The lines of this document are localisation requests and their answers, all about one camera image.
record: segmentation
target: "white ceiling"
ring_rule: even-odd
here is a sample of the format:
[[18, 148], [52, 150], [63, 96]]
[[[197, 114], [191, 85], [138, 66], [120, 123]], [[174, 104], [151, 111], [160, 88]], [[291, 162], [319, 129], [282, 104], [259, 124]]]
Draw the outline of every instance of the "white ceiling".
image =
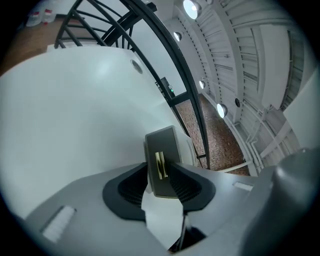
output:
[[183, 33], [178, 45], [187, 62], [188, 56], [196, 53], [198, 61], [193, 58], [188, 64], [198, 68], [191, 72], [200, 70], [200, 76], [205, 76], [209, 90], [204, 93], [211, 102], [228, 107], [226, 122], [243, 144], [247, 160], [253, 159], [258, 170], [277, 164], [300, 148], [283, 111], [317, 64], [312, 54], [306, 54], [310, 49], [304, 35], [270, 0], [200, 3], [202, 14], [192, 20], [182, 1], [177, 1], [176, 17], [166, 25], [171, 32]]

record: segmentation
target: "metal railing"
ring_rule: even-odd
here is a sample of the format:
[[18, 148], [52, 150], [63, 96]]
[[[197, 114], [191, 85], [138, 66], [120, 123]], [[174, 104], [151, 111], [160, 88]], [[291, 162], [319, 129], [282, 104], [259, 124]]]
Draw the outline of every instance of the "metal railing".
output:
[[[91, 13], [77, 10], [79, 5], [83, 2], [89, 2], [93, 7], [95, 7], [105, 18], [101, 18], [99, 16], [93, 15]], [[208, 135], [207, 129], [205, 124], [205, 119], [203, 116], [203, 111], [201, 107], [201, 103], [198, 96], [198, 91], [190, 72], [190, 69], [187, 65], [187, 62], [181, 53], [177, 43], [174, 41], [173, 37], [170, 35], [169, 31], [166, 29], [164, 24], [158, 19], [158, 17], [154, 14], [157, 10], [156, 6], [153, 3], [144, 4], [140, 0], [119, 0], [127, 9], [128, 12], [121, 16], [119, 13], [101, 3], [98, 0], [77, 0], [74, 5], [71, 7], [69, 13], [65, 17], [61, 28], [57, 34], [54, 47], [58, 48], [66, 48], [64, 42], [66, 40], [73, 41], [77, 46], [82, 46], [80, 40], [94, 40], [100, 46], [113, 46], [119, 47], [118, 39], [121, 37], [121, 48], [125, 48], [125, 40], [127, 41], [127, 49], [136, 52], [140, 59], [144, 62], [145, 66], [148, 68], [152, 76], [154, 77], [155, 81], [160, 86], [165, 98], [167, 99], [168, 105], [172, 108], [173, 112], [175, 113], [177, 119], [179, 120], [184, 132], [190, 136], [188, 129], [179, 114], [176, 105], [182, 103], [184, 101], [190, 100], [196, 120], [198, 122], [200, 134], [202, 137], [202, 142], [204, 146], [205, 154], [199, 155], [196, 148], [196, 156], [197, 159], [206, 158], [207, 168], [210, 169], [210, 156], [209, 156], [209, 142], [208, 142]], [[112, 12], [114, 15], [118, 16], [118, 21], [115, 20], [109, 12]], [[82, 16], [88, 16], [91, 18], [98, 19], [100, 21], [105, 22], [108, 26], [111, 27], [108, 30], [103, 30], [100, 28], [91, 27]], [[81, 25], [69, 24], [71, 19], [77, 19]], [[150, 62], [141, 52], [141, 50], [137, 47], [135, 42], [132, 40], [131, 36], [133, 33], [134, 25], [140, 21], [144, 20], [148, 26], [153, 30], [155, 35], [163, 44], [164, 48], [168, 52], [169, 56], [171, 57], [182, 81], [185, 86], [186, 92], [171, 97], [166, 87], [163, 85], [161, 79], [159, 78], [158, 74], [151, 66]], [[70, 28], [82, 28], [86, 29], [92, 37], [76, 37]], [[96, 31], [103, 32], [104, 35], [100, 37]], [[63, 37], [64, 33], [67, 33], [69, 37]]]

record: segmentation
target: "white plastic panel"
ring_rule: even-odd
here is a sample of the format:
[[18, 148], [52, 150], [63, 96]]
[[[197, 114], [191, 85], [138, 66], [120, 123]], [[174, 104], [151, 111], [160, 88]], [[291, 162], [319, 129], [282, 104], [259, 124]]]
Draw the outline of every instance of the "white plastic panel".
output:
[[288, 30], [284, 26], [261, 25], [265, 53], [265, 84], [262, 105], [277, 110], [283, 101], [290, 68]]
[[140, 62], [114, 47], [59, 49], [0, 77], [1, 192], [14, 213], [25, 218], [81, 177], [145, 162], [147, 133], [183, 131], [131, 60]]

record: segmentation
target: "wooden floor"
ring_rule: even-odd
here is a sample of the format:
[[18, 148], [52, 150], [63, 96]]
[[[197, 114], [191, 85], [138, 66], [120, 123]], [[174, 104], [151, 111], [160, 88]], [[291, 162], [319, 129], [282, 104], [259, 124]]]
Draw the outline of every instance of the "wooden floor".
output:
[[[0, 65], [0, 76], [15, 65], [31, 57], [45, 53], [48, 45], [55, 43], [63, 18], [57, 18], [47, 25], [40, 23], [33, 27], [24, 27], [19, 30], [4, 56]], [[69, 24], [80, 24], [72, 19]], [[70, 28], [77, 37], [89, 37], [90, 34], [83, 28]]]

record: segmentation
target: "terrazzo floor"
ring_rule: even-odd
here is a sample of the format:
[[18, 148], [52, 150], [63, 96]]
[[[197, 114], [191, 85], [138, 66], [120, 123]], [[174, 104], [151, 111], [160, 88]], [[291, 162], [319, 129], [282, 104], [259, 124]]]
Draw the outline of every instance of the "terrazzo floor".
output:
[[[202, 94], [199, 95], [199, 99], [202, 105], [209, 141], [210, 169], [219, 171], [244, 163], [242, 151], [224, 120], [219, 117], [216, 109]], [[190, 100], [184, 101], [176, 107], [190, 133], [198, 154], [203, 155], [205, 153], [204, 145]], [[201, 158], [201, 163], [203, 168], [207, 168], [206, 158]], [[249, 176], [247, 166], [228, 173]]]

